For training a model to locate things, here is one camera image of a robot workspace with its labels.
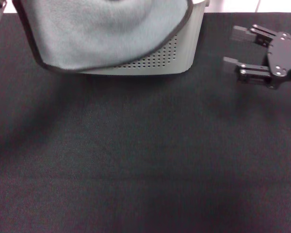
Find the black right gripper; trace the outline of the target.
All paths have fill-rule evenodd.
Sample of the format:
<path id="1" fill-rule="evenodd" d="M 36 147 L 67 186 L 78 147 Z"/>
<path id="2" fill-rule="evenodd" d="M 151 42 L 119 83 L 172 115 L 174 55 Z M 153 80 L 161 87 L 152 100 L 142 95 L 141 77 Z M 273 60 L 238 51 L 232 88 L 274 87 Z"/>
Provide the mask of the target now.
<path id="1" fill-rule="evenodd" d="M 291 35 L 287 32 L 276 32 L 260 25 L 249 28 L 233 26 L 231 39 L 253 42 L 268 47 L 269 67 L 250 65 L 237 59 L 224 57 L 223 71 L 237 74 L 237 81 L 245 84 L 269 85 L 277 89 L 286 82 L 291 82 Z"/>

